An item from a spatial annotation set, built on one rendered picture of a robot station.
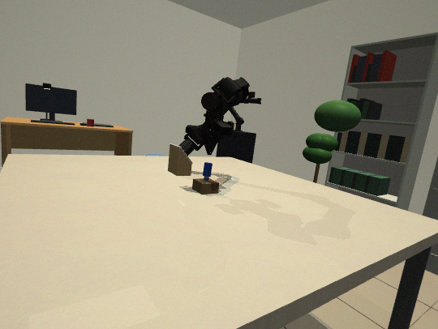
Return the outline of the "dark blue marker cap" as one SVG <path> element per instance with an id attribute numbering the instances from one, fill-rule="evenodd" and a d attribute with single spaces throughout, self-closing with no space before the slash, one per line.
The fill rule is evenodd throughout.
<path id="1" fill-rule="evenodd" d="M 204 162 L 203 176 L 205 176 L 205 177 L 211 177 L 212 166 L 213 166 L 212 163 Z"/>

